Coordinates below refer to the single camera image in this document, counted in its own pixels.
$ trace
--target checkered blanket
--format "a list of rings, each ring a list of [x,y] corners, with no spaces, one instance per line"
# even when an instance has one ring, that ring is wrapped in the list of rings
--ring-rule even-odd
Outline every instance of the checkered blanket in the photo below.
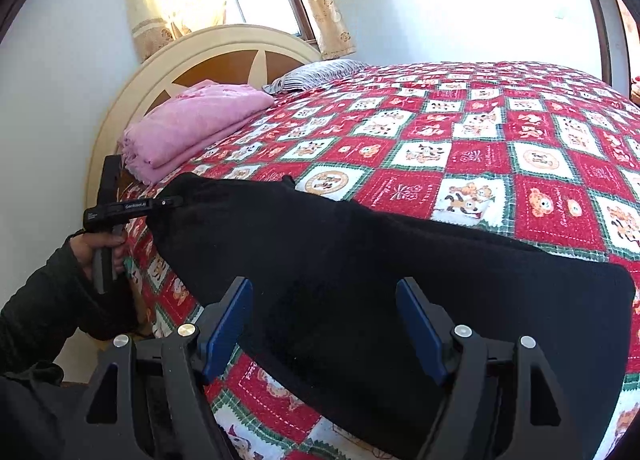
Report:
[[[625,266],[640,286],[640,110],[602,81],[537,62],[370,68],[283,96],[175,175],[296,179],[297,188],[382,211],[515,237],[559,255]],[[160,258],[143,219],[129,227],[132,278],[167,335],[202,312]],[[640,408],[640,297],[628,374],[596,455]],[[306,406],[236,350],[207,390],[244,460],[391,458]]]

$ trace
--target wooden headboard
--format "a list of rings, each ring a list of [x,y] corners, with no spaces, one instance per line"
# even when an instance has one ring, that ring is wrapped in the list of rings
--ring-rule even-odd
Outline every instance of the wooden headboard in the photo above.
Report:
[[[319,60],[319,52],[297,37],[255,25],[215,26],[165,46],[140,66],[107,111],[89,163],[86,207],[95,205],[104,157],[117,152],[130,123],[158,104],[206,78],[260,89]]]

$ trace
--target folded pink blanket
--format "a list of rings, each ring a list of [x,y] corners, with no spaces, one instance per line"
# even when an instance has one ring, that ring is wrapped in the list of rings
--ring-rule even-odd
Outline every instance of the folded pink blanket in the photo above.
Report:
[[[273,104],[271,95],[248,84],[203,80],[127,127],[120,139],[125,165],[153,185]]]

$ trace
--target black sleeve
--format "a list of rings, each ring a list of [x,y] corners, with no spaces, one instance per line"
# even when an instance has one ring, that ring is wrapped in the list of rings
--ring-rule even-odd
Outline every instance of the black sleeve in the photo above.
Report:
[[[76,329],[109,339],[137,325],[126,278],[99,296],[68,240],[34,272],[0,312],[0,375],[53,361]]]

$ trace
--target person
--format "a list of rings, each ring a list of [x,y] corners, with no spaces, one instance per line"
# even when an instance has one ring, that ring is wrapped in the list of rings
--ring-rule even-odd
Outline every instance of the person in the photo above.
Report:
[[[124,271],[123,236],[76,233],[0,312],[3,457],[50,460],[62,454],[63,422],[86,386],[62,386],[63,371],[53,360],[76,329],[107,340],[138,326],[128,284],[104,295],[93,287],[93,256],[103,247],[113,249],[114,268]]]

